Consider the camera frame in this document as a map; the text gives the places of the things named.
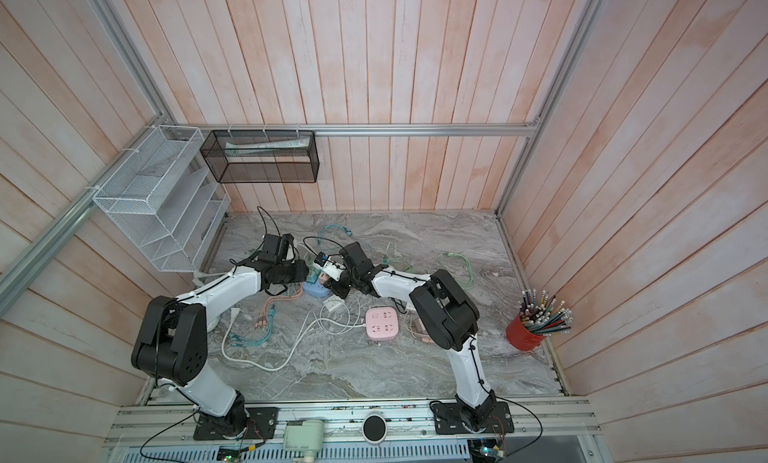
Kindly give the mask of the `white charger plug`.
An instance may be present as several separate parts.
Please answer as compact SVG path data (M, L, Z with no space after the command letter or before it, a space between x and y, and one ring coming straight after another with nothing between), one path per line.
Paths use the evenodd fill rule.
M345 301L338 296L330 296L323 302L323 309L329 314L333 314L338 310L345 309L347 307Z

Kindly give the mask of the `pink power strip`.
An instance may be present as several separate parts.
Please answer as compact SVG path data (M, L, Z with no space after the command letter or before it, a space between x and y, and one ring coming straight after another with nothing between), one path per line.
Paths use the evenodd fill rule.
M392 307L369 308L365 314L365 329L370 341L394 340L399 334L397 311Z

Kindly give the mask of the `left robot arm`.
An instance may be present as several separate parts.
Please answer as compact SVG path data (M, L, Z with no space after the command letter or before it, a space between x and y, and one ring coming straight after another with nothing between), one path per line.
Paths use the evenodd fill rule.
M146 309L131 355L134 368L172 383L225 439L246 432L249 420L243 395L226 384L207 362L209 326L241 300L273 284L306 280L301 260L268 263L242 261L203 287L177 297L153 298Z

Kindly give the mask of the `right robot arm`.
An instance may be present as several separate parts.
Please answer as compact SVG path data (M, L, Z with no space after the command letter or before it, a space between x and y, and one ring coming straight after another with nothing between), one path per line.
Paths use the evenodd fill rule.
M471 432L485 429L497 399L479 357L479 311L446 270L430 275L375 265L359 243L342 247L340 263L321 253L313 265L333 281L332 292L344 298L351 289L413 307L429 338L447 352L456 382L454 417Z

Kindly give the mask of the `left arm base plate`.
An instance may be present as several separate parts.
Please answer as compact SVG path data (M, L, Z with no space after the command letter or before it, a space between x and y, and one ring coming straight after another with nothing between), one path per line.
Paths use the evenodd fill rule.
M269 440L275 434L278 412L277 407L246 406L222 417L200 413L193 440Z

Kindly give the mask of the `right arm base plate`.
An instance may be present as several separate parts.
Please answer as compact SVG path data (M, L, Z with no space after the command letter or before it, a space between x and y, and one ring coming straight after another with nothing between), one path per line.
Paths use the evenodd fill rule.
M438 435L495 433L511 434L515 431L509 406L496 402L493 407L483 404L476 409L461 402L429 402L434 428Z

